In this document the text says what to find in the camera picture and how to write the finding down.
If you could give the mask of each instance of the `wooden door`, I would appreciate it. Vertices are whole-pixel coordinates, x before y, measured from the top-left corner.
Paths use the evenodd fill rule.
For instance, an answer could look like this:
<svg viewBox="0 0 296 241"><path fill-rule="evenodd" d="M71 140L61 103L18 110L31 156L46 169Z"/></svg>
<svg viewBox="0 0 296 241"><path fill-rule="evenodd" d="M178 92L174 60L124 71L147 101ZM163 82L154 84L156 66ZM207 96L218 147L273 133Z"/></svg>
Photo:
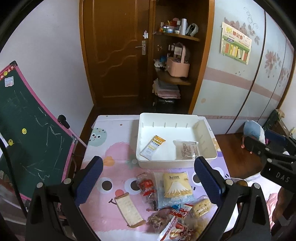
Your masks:
<svg viewBox="0 0 296 241"><path fill-rule="evenodd" d="M132 106L147 81L149 0L81 0L90 87L99 107ZM146 40L146 55L142 55Z"/></svg>

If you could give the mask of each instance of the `pink cloth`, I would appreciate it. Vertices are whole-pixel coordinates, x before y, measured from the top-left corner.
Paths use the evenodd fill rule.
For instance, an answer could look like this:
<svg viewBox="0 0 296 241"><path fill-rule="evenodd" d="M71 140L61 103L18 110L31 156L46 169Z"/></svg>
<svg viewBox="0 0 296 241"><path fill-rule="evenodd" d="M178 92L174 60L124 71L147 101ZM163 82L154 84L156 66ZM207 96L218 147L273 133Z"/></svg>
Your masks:
<svg viewBox="0 0 296 241"><path fill-rule="evenodd" d="M270 194L269 198L266 202L270 228L272 228L272 226L274 225L274 222L272 221L272 213L274 212L274 209L276 208L276 202L277 202L277 193Z"/></svg>
<svg viewBox="0 0 296 241"><path fill-rule="evenodd" d="M152 85L152 92L164 99L181 99L180 91L178 88L174 90L161 88L157 80L155 80L154 84Z"/></svg>
<svg viewBox="0 0 296 241"><path fill-rule="evenodd" d="M101 240L114 241L118 240L118 237L120 240L130 241L156 240L156 237L150 237L150 235L155 235L151 225L128 227L114 200L116 196L128 192L144 220L152 214L146 211L151 206L146 203L141 191L135 186L136 176L143 172L164 172L164 170L142 169L138 165L136 144L139 116L99 116L93 125L94 130L97 128L106 131L106 138L102 139L97 146L93 146L92 141L89 142L81 168L85 168L94 156L102 157L104 168L86 203L80 205L80 210ZM210 134L218 153L218 157L212 160L210 165L224 178L229 178L230 175L217 140L212 131ZM206 194L199 179L196 178L194 168L166 169L165 171L173 173L187 171L194 197L199 198ZM235 224L237 215L236 211L229 224L230 229Z"/></svg>

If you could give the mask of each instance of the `white wall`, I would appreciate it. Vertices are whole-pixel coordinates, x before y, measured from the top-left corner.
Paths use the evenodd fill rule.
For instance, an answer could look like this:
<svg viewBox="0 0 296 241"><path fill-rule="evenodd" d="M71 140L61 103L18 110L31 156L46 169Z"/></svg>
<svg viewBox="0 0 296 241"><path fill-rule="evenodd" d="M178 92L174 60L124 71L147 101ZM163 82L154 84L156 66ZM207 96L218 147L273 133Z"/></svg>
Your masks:
<svg viewBox="0 0 296 241"><path fill-rule="evenodd" d="M283 122L290 131L293 127L296 127L296 72L292 78L292 82L285 100L281 106L281 110L285 113L285 118Z"/></svg>
<svg viewBox="0 0 296 241"><path fill-rule="evenodd" d="M93 107L79 34L79 0L44 0L17 27L0 53L13 60L55 117L80 135Z"/></svg>

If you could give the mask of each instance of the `cartoon tablecloth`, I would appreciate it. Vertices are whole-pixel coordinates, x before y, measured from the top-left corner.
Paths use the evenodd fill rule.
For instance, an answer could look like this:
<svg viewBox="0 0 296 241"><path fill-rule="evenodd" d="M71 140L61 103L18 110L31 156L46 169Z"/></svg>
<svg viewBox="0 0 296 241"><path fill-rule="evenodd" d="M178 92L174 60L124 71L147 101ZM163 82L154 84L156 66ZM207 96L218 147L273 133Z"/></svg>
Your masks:
<svg viewBox="0 0 296 241"><path fill-rule="evenodd" d="M145 198L140 194L136 185L136 176L143 172L159 170L142 169L138 165L135 155L138 127L138 115L100 115L93 124L81 168L85 168L94 156L100 156L104 161L104 169L86 203L80 205L80 209L102 241L154 241L158 236L149 225L129 228L114 201L116 196L129 192L131 200L143 219L147 220L152 214L146 211L150 206L145 203ZM227 179L229 172L222 152L210 127L209 131L218 152L218 157L210 165ZM198 198L206 194L194 168L166 171L187 171L193 195ZM235 208L226 230L234 226L237 216L238 212Z"/></svg>

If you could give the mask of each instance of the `candy wrapper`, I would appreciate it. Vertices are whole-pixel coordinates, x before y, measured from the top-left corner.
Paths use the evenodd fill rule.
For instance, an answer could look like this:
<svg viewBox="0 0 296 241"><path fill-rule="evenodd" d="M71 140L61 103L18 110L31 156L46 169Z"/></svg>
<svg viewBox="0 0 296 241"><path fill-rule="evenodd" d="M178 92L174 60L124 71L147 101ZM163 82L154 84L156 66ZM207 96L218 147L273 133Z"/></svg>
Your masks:
<svg viewBox="0 0 296 241"><path fill-rule="evenodd" d="M181 205L180 204L177 204L177 205L173 205L172 206L172 209L179 210L180 208L181 208Z"/></svg>
<svg viewBox="0 0 296 241"><path fill-rule="evenodd" d="M199 157L198 142L173 141L176 146L176 160L189 160Z"/></svg>
<svg viewBox="0 0 296 241"><path fill-rule="evenodd" d="M157 241L188 240L193 230L185 225L185 218L191 209L192 205L189 204L182 204L179 210L172 209L169 213L170 221L158 236Z"/></svg>
<svg viewBox="0 0 296 241"><path fill-rule="evenodd" d="M168 213L169 209L163 209L159 210L156 213L153 213L149 218L148 218L148 223L152 225L154 228L155 233L160 233L168 224Z"/></svg>
<svg viewBox="0 0 296 241"><path fill-rule="evenodd" d="M143 196L147 196L148 203L151 203L155 193L152 175L141 173L137 177L137 186L141 189Z"/></svg>
<svg viewBox="0 0 296 241"><path fill-rule="evenodd" d="M152 155L159 148L161 144L165 142L165 139L162 139L159 136L154 136L147 146L141 151L140 155L147 158L149 161L152 160Z"/></svg>

